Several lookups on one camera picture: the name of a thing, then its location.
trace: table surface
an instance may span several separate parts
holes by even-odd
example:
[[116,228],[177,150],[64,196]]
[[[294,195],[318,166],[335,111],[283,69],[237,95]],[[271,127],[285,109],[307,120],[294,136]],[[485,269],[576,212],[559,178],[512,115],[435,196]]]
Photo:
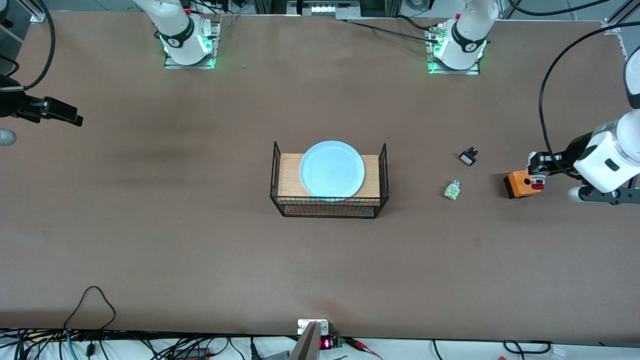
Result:
[[[61,327],[96,284],[115,329],[292,334],[326,317],[351,336],[640,340],[638,208],[574,204],[563,176],[529,199],[502,189],[544,149],[547,67],[598,23],[498,22],[480,76],[439,76],[423,43],[322,17],[241,17],[215,70],[184,71],[163,69],[144,13],[54,20],[54,63],[29,93],[77,106],[84,126],[0,120],[18,134],[0,149],[1,327]],[[32,26],[19,81],[48,48]],[[622,66],[605,35],[558,65],[557,150],[628,111]],[[378,219],[283,218],[270,201],[273,141],[328,139],[387,143]],[[70,326],[109,317],[93,292]]]

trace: green and white connector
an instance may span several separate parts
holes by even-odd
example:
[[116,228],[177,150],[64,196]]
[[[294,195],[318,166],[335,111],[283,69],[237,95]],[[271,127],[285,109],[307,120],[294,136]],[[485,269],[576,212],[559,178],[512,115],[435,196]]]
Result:
[[451,184],[447,186],[444,191],[444,195],[451,200],[456,200],[460,194],[460,182],[458,180],[451,181]]

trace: blue cable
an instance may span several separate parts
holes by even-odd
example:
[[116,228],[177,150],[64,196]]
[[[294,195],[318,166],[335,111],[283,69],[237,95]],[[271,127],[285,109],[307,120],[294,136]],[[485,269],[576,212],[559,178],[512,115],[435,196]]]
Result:
[[71,353],[71,357],[73,357],[74,360],[78,360],[78,356],[76,355],[76,351],[74,350],[74,347],[71,346],[71,332],[67,333],[67,345],[69,346],[69,352]]
[[105,7],[105,6],[100,2],[100,0],[94,0],[94,1],[95,1],[96,3],[98,3],[98,5],[100,5],[100,7],[101,7],[101,8],[103,8],[103,9],[105,9],[105,10],[109,11],[109,9],[107,9],[107,8],[106,8],[106,7]]

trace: black wire basket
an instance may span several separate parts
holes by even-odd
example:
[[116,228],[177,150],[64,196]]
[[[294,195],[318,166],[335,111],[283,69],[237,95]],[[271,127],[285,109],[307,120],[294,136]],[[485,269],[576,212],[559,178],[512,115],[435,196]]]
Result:
[[[382,207],[389,200],[386,144],[382,145],[377,161],[375,155],[362,156],[365,162],[365,183],[352,197],[300,196],[303,193],[308,195],[301,183],[296,183],[300,181],[297,171],[301,157],[302,154],[282,154],[278,143],[273,142],[270,197],[284,217],[373,219],[380,214]],[[287,174],[290,176],[287,176],[286,183],[281,183],[280,171],[283,160],[291,164],[287,166],[290,169]]]

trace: round plate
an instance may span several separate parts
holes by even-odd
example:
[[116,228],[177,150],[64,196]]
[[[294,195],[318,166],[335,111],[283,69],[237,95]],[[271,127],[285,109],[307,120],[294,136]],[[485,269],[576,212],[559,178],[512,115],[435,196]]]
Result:
[[350,197],[364,182],[364,162],[344,142],[317,143],[302,157],[300,180],[311,196]]

